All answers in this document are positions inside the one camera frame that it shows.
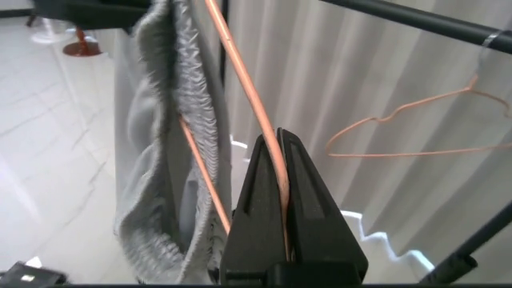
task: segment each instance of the black clothes rack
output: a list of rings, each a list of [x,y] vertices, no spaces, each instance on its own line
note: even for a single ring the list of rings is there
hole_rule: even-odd
[[[483,44],[492,33],[500,31],[500,29],[497,28],[384,2],[383,0],[321,1],[479,46]],[[488,48],[512,54],[512,31],[505,30],[501,32],[500,35],[489,44]]]

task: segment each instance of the clothes hanger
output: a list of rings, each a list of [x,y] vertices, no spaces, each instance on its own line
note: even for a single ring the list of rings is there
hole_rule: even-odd
[[[286,212],[288,211],[288,202],[290,201],[290,184],[288,181],[288,173],[286,171],[286,164],[284,161],[284,157],[282,156],[281,148],[279,147],[278,140],[274,134],[274,128],[270,124],[270,120],[266,115],[265,108],[263,107],[262,100],[260,99],[254,84],[252,83],[249,73],[247,72],[247,68],[245,67],[242,57],[238,52],[236,45],[233,42],[233,37],[231,36],[231,32],[226,24],[226,20],[222,16],[222,13],[218,7],[218,4],[215,0],[205,0],[206,7],[210,12],[210,16],[214,21],[215,28],[217,29],[222,44],[226,49],[226,52],[230,56],[230,60],[234,65],[234,70],[242,84],[244,91],[246,92],[247,98],[253,108],[254,113],[256,114],[256,118],[259,122],[260,127],[262,128],[263,137],[265,139],[266,146],[270,153],[270,157],[272,159],[272,163],[274,165],[274,170],[276,173],[276,178],[278,180],[279,186],[279,197],[281,200],[281,216],[282,216],[282,226],[283,233],[285,239],[285,249],[286,249],[286,259],[290,259],[289,247],[288,247],[288,233],[286,231]],[[208,175],[208,171],[206,169],[206,165],[201,158],[199,150],[194,140],[194,136],[190,132],[187,124],[180,117],[180,124],[185,132],[186,139],[192,149],[193,155],[198,162],[200,171],[202,176],[206,181],[206,186],[212,196],[212,200],[215,205],[215,209],[219,214],[222,225],[224,226],[224,230],[228,234],[230,232],[230,222],[228,220],[227,214],[222,207],[222,203],[220,198],[215,190],[214,184],[211,181],[210,176]]]
[[[485,146],[485,147],[479,147],[479,148],[465,148],[465,149],[456,149],[456,150],[442,150],[442,151],[432,151],[432,152],[417,152],[417,153],[396,153],[396,154],[336,154],[336,153],[332,153],[330,152],[330,149],[333,145],[333,143],[338,139],[340,138],[342,135],[348,133],[349,131],[367,123],[367,122],[377,122],[377,123],[384,123],[384,122],[389,122],[391,121],[397,114],[399,114],[400,112],[404,111],[404,110],[407,110],[407,109],[411,109],[411,108],[414,108],[414,107],[417,107],[417,106],[421,106],[421,105],[424,105],[424,104],[427,104],[427,103],[430,103],[430,102],[433,102],[433,101],[436,101],[436,100],[439,100],[439,99],[443,99],[443,98],[448,98],[448,97],[451,97],[451,96],[458,96],[460,94],[475,94],[477,96],[481,96],[481,97],[486,97],[486,98],[489,98],[491,100],[495,100],[496,102],[499,102],[501,104],[504,105],[504,107],[506,108],[504,113],[503,113],[503,116],[506,117],[506,118],[512,118],[512,115],[510,114],[510,104],[503,100],[503,99],[500,99],[496,96],[493,96],[491,94],[488,94],[488,93],[485,93],[485,92],[481,92],[481,91],[478,91],[474,88],[474,85],[476,84],[477,80],[478,80],[478,74],[480,72],[480,69],[482,68],[482,63],[483,63],[483,51],[489,46],[489,44],[497,37],[500,35],[500,33],[503,32],[503,30],[501,31],[498,31],[498,32],[495,32],[495,33],[492,33],[491,35],[489,35],[489,37],[486,38],[486,40],[483,42],[482,44],[482,49],[480,50],[480,53],[479,53],[479,56],[478,56],[478,67],[476,69],[476,72],[475,72],[475,76],[472,77],[472,79],[470,80],[469,84],[460,89],[460,90],[456,90],[456,91],[453,91],[453,92],[449,92],[449,93],[446,93],[446,94],[440,94],[440,95],[436,95],[436,96],[433,96],[433,97],[429,97],[429,98],[425,98],[423,100],[419,100],[419,101],[416,101],[416,102],[411,102],[411,103],[408,103],[408,104],[405,104],[405,105],[402,105],[400,106],[399,108],[397,108],[395,111],[393,111],[393,113],[391,113],[389,116],[387,117],[384,117],[384,118],[378,118],[378,117],[369,117],[369,118],[365,118],[363,120],[360,120],[350,126],[348,126],[347,128],[337,132],[328,142],[327,142],[327,145],[326,145],[326,152],[327,152],[327,155],[331,156],[331,157],[336,157],[336,158],[391,158],[391,157],[410,157],[410,156],[427,156],[427,155],[441,155],[441,154],[456,154],[456,153],[468,153],[468,152],[478,152],[478,151],[484,151],[484,150],[493,150],[493,149],[505,149],[505,148],[511,148],[512,147],[512,142],[510,143],[506,143],[506,144],[501,144],[501,145],[496,145],[496,146]]]

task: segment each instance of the white curtain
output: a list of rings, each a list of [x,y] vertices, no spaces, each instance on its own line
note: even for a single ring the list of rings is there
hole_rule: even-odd
[[[497,28],[508,0],[401,0],[398,4]],[[202,24],[218,49],[206,10]],[[512,151],[424,158],[335,159],[326,141],[369,116],[464,87],[480,47],[316,0],[230,1],[229,25],[275,127],[304,142],[335,201],[362,213],[365,234],[386,232],[393,250],[420,250],[437,265],[512,199]],[[477,88],[512,101],[512,56],[486,51]],[[232,64],[226,95],[234,140],[249,152],[261,133]],[[450,150],[512,141],[503,106],[462,95],[369,123],[334,145],[339,153]],[[512,282],[512,229],[473,256],[461,282]]]

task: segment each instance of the hanger hook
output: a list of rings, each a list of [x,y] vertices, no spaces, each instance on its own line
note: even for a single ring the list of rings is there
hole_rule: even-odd
[[[478,53],[478,66],[476,70],[476,75],[478,76],[480,74],[480,70],[483,66],[483,54],[486,51],[487,48],[489,48],[489,45],[494,41],[501,33],[503,33],[504,30],[498,30],[496,32],[493,32],[491,35],[487,36],[486,40],[482,43],[482,48],[480,49],[480,52]]]

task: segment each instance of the gray cloth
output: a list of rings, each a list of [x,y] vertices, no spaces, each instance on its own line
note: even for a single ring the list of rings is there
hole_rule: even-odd
[[[212,283],[226,241],[178,122],[229,211],[226,103],[197,23],[192,1],[155,0],[133,37],[116,33],[114,232],[145,283]]]

